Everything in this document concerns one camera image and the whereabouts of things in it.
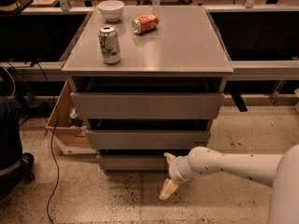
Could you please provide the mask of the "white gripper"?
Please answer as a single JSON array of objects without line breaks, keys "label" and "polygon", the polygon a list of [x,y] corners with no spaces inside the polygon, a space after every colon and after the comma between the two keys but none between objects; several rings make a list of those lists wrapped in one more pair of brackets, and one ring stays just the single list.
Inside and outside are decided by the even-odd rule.
[{"label": "white gripper", "polygon": [[168,173],[171,179],[164,181],[162,191],[159,195],[161,201],[167,200],[178,189],[178,183],[184,183],[192,179],[192,168],[187,156],[174,156],[165,152],[164,156],[168,163]]}]

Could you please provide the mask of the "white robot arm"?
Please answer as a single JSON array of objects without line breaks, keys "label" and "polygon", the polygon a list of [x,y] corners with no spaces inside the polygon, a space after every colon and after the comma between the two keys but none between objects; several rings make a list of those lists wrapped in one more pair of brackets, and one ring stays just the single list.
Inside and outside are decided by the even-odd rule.
[{"label": "white robot arm", "polygon": [[199,175],[224,172],[272,189],[267,224],[299,224],[299,146],[283,154],[228,154],[195,147],[186,156],[164,155],[169,177],[159,199],[168,199],[178,185]]}]

